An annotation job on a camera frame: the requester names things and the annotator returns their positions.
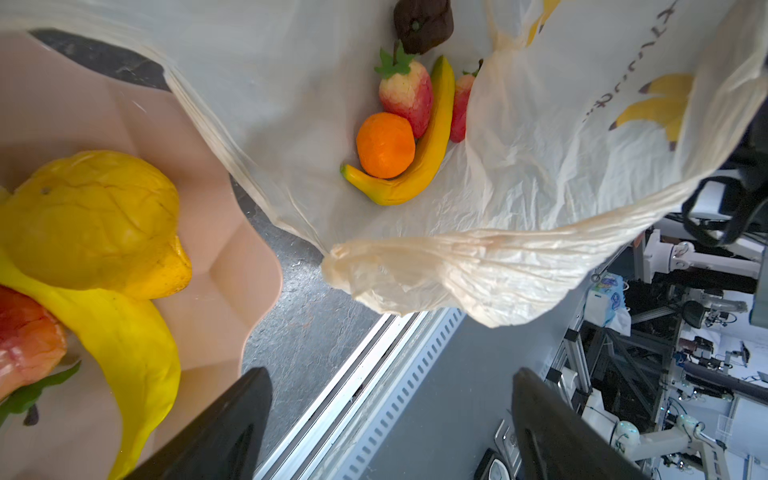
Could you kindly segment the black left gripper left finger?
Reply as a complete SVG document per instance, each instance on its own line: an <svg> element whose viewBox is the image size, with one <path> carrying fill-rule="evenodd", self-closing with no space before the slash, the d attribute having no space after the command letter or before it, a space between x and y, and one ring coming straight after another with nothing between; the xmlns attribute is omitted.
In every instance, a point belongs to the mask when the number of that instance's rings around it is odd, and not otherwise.
<svg viewBox="0 0 768 480"><path fill-rule="evenodd" d="M129 479L251 479L272 404L268 370L247 371Z"/></svg>

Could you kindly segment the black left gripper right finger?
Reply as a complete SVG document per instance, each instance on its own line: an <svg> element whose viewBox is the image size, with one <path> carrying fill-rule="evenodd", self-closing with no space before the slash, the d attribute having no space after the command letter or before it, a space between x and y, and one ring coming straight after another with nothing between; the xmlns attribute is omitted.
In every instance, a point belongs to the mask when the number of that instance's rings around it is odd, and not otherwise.
<svg viewBox="0 0 768 480"><path fill-rule="evenodd" d="M532 370L513 376L512 418L525 479L642 479Z"/></svg>

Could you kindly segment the small yellow banana front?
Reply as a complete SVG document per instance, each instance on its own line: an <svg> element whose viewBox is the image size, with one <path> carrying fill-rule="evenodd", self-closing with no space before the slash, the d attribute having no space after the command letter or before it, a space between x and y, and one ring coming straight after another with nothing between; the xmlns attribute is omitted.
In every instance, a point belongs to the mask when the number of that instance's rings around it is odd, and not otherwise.
<svg viewBox="0 0 768 480"><path fill-rule="evenodd" d="M374 178L352 165L342 164L342 177L381 206L394 206L412 200L423 192L440 170L449 144L455 75L448 59L437 58L431 74L435 99L425 135L415 146L415 159L393 180Z"/></svg>

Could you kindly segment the beige plastic bag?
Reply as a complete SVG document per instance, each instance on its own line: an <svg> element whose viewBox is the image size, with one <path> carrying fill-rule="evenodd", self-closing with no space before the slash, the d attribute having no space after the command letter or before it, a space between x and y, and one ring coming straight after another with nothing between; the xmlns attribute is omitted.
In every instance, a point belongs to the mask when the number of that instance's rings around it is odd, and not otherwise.
<svg viewBox="0 0 768 480"><path fill-rule="evenodd" d="M379 106L390 1L5 1L158 62L206 143L333 287L380 313L489 327L555 307L680 206L767 94L763 1L456 1L425 56L481 62L467 134L431 184L378 206L341 176Z"/></svg>

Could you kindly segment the orange tangerine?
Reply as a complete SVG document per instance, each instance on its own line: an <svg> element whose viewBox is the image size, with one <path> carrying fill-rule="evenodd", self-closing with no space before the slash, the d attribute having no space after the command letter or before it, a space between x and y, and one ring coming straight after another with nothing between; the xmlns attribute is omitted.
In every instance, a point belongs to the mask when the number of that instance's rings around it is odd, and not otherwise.
<svg viewBox="0 0 768 480"><path fill-rule="evenodd" d="M356 138L363 170L379 179L393 179L404 173L415 157L415 138L403 117L381 112L369 116Z"/></svg>

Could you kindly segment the red strawberry top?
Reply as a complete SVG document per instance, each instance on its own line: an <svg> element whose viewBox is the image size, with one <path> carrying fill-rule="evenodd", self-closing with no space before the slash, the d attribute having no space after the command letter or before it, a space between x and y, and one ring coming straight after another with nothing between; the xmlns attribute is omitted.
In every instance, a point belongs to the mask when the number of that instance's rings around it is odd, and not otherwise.
<svg viewBox="0 0 768 480"><path fill-rule="evenodd" d="M407 120L414 138L420 139L429 126L433 91L429 72L415 57L397 40L392 52L380 50L374 71L380 77L378 95L384 110Z"/></svg>

